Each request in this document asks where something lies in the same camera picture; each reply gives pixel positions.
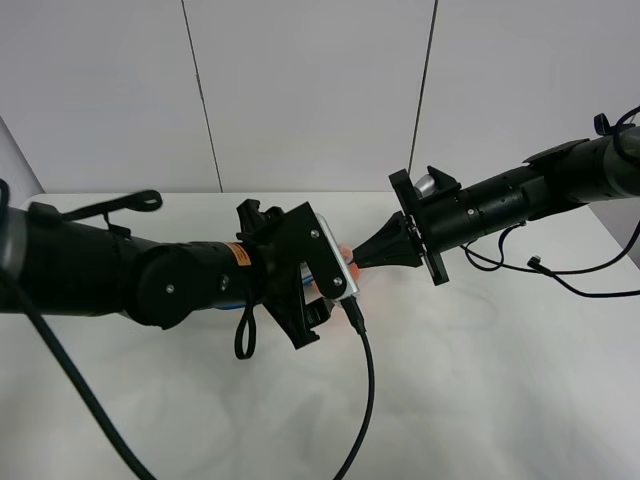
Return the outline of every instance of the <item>screw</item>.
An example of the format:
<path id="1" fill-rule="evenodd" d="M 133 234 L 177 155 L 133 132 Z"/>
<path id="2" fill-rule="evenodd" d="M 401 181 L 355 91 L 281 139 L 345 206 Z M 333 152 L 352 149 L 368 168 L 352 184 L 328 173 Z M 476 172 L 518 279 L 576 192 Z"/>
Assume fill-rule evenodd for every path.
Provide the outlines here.
<path id="1" fill-rule="evenodd" d="M 229 277 L 227 275 L 222 275 L 220 277 L 220 291 L 224 292 L 229 286 Z"/>

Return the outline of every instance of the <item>white table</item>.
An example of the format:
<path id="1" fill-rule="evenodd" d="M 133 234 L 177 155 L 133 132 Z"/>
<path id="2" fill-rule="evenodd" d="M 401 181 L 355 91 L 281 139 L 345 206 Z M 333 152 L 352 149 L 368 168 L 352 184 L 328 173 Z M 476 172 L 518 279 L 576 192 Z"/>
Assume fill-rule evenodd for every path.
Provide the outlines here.
<path id="1" fill-rule="evenodd" d="M 356 245 L 398 209 L 391 193 L 173 194 L 114 221 L 158 241 L 229 240 L 254 197 L 310 201 Z M 43 195 L 61 210 L 104 195 Z M 477 250 L 495 255 L 495 236 Z M 584 208 L 531 223 L 508 260 L 590 266 L 619 247 Z M 459 249 L 451 282 L 380 268 L 360 297 L 378 380 L 355 479 L 634 479 L 640 475 L 640 299 L 587 300 L 540 276 L 482 273 Z M 640 286 L 624 259 L 572 279 L 593 291 Z M 341 311 L 295 351 L 257 309 L 253 359 L 233 354 L 237 312 L 199 312 L 163 332 L 118 316 L 51 317 L 113 421 L 158 479 L 331 479 L 360 426 L 366 372 Z M 133 478 L 20 315 L 0 323 L 0 478 Z"/>

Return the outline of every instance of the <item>yellow sticker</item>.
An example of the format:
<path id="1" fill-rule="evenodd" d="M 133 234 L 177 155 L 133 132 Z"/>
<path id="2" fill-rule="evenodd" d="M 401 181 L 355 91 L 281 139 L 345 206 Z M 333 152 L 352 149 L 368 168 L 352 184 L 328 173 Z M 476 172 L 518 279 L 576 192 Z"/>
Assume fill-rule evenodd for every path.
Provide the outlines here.
<path id="1" fill-rule="evenodd" d="M 225 245 L 233 252 L 238 265 L 241 267 L 249 267 L 251 265 L 251 258 L 249 258 L 249 254 L 240 246 L 239 243 L 225 243 Z"/>

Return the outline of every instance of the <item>white tabletop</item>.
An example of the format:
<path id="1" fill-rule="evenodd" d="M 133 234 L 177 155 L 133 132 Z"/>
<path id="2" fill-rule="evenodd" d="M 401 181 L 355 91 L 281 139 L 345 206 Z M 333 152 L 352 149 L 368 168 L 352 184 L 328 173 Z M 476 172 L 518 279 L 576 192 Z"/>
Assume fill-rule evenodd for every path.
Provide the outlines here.
<path id="1" fill-rule="evenodd" d="M 36 199 L 64 211 L 107 197 Z M 231 240 L 249 197 L 285 210 L 308 200 L 351 246 L 399 209 L 392 193 L 172 194 L 158 212 L 113 220 L 157 241 Z M 476 248 L 495 256 L 495 242 Z M 538 254 L 574 268 L 619 246 L 583 208 L 515 231 L 506 250 L 510 262 Z M 482 273 L 459 249 L 444 258 L 451 282 L 440 287 L 426 268 L 363 277 L 378 388 L 348 478 L 639 478 L 640 299 L 588 300 L 541 276 Z M 633 289 L 640 272 L 624 259 L 571 280 Z M 262 308 L 256 317 L 247 361 L 233 354 L 238 312 L 199 312 L 166 332 L 116 315 L 49 322 L 159 480 L 331 479 L 364 412 L 360 341 L 339 310 L 299 351 Z M 133 478 L 20 315 L 0 323 L 0 478 Z"/>

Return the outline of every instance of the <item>orange label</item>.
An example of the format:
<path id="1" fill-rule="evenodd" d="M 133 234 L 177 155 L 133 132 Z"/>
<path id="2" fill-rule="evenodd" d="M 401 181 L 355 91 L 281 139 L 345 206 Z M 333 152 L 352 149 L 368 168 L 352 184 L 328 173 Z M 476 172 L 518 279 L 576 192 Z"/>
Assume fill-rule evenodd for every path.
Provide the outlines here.
<path id="1" fill-rule="evenodd" d="M 233 252 L 238 265 L 241 267 L 248 267 L 251 265 L 251 258 L 249 258 L 249 254 L 240 246 L 239 243 L 225 243 L 225 245 Z"/>

